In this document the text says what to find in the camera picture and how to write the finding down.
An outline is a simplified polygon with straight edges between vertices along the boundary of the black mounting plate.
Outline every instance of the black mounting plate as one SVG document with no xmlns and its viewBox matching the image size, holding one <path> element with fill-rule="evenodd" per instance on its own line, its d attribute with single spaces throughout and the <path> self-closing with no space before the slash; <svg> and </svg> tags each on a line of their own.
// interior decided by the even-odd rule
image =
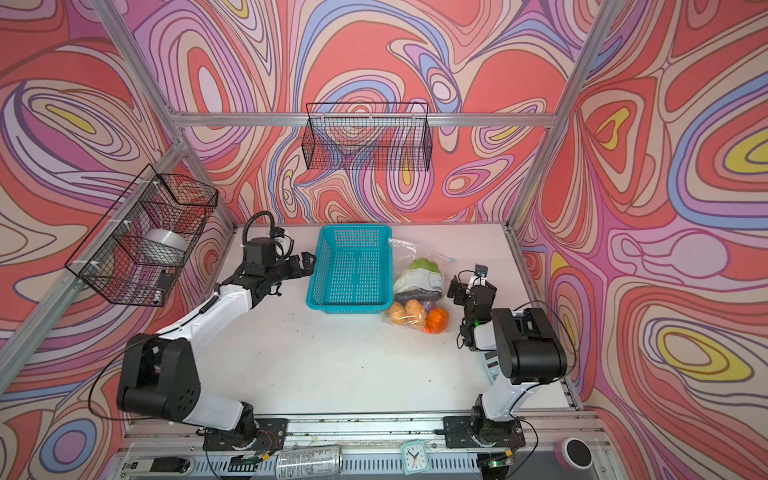
<svg viewBox="0 0 768 480">
<path fill-rule="evenodd" d="M 277 449 L 283 449 L 283 443 L 286 438 L 286 427 L 288 426 L 288 419 L 256 419 L 260 430 L 266 432 L 272 432 L 277 438 Z M 264 451 L 270 450 L 270 445 L 274 446 L 275 440 L 272 435 L 261 433 L 256 436 L 256 441 L 253 446 L 248 450 Z M 203 442 L 203 450 L 206 452 L 232 452 L 234 449 L 227 441 L 227 433 L 220 430 L 209 432 L 205 435 L 205 441 Z"/>
<path fill-rule="evenodd" d="M 495 447 L 503 447 L 512 451 L 525 447 L 525 434 L 522 432 L 520 420 L 515 419 L 509 422 L 513 428 L 509 435 L 502 436 Z M 450 416 L 442 418 L 442 427 L 447 430 L 445 434 L 445 446 L 449 449 L 470 449 L 477 448 L 479 445 L 472 438 L 472 417 L 469 416 Z"/>
</svg>

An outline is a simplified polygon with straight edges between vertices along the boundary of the wire mesh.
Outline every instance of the wire mesh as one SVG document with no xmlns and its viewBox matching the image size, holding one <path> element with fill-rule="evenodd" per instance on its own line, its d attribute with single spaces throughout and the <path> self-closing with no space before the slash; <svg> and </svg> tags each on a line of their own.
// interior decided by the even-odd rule
<svg viewBox="0 0 768 480">
<path fill-rule="evenodd" d="M 163 306 L 217 201 L 209 185 L 156 174 L 85 265 L 78 272 L 67 268 L 110 303 Z M 153 230 L 172 232 L 175 246 L 156 241 Z"/>
<path fill-rule="evenodd" d="M 308 170 L 429 170 L 432 132 L 422 103 L 307 104 Z"/>
</svg>

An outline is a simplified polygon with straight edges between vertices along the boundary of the psychedelic wallpaper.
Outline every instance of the psychedelic wallpaper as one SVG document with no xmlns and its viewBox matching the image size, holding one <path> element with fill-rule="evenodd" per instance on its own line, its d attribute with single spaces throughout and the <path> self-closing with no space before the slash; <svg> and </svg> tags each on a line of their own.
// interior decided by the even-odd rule
<svg viewBox="0 0 768 480">
<path fill-rule="evenodd" d="M 169 147 L 86 0 L 0 2 L 0 348 L 122 190 Z M 213 217 L 163 309 L 84 290 L 0 396 L 0 478 L 95 478 L 124 434 L 88 413 L 134 333 L 197 304 L 224 248 Z M 119 363 L 94 407 L 114 409 Z"/>
<path fill-rule="evenodd" d="M 768 477 L 768 2 L 629 0 L 515 225 L 632 478 Z"/>
<path fill-rule="evenodd" d="M 425 101 L 432 112 L 552 112 L 597 11 L 589 0 L 146 1 L 123 5 L 184 112 L 304 112 Z M 238 223 L 506 220 L 543 130 L 433 128 L 428 172 L 307 172 L 302 128 L 187 129 Z"/>
</svg>

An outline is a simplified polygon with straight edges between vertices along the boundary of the alarm clock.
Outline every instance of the alarm clock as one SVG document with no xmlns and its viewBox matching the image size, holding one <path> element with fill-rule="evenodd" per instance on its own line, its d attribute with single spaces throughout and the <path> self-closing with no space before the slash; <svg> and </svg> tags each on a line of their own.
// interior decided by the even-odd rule
<svg viewBox="0 0 768 480">
<path fill-rule="evenodd" d="M 400 445 L 400 455 L 402 455 L 402 468 L 406 471 L 406 475 L 429 470 L 427 447 L 422 440 Z"/>
</svg>

